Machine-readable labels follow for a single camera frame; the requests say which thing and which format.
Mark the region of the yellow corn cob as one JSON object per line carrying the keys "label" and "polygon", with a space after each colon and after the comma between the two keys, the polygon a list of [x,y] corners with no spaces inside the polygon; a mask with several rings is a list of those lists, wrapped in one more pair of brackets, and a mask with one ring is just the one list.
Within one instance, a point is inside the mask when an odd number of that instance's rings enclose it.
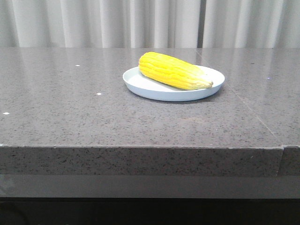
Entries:
{"label": "yellow corn cob", "polygon": [[200,90],[213,86],[200,67],[169,55],[147,52],[140,57],[138,67],[144,76],[175,88]]}

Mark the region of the grey pleated curtain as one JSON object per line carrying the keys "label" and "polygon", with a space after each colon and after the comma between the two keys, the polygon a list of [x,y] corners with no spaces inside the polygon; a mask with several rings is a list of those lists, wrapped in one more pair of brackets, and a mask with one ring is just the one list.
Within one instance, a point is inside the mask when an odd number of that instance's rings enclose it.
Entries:
{"label": "grey pleated curtain", "polygon": [[299,48],[297,0],[3,0],[2,47]]}

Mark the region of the light blue round plate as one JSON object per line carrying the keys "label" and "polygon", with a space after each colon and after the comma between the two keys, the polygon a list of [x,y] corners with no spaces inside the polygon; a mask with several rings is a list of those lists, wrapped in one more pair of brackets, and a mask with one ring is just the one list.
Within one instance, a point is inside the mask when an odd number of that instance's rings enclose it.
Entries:
{"label": "light blue round plate", "polygon": [[217,93],[225,81],[225,76],[221,72],[204,66],[199,66],[199,68],[212,79],[213,86],[211,88],[201,90],[178,89],[145,77],[138,67],[126,71],[123,74],[123,81],[131,92],[144,98],[173,102],[199,100]]}

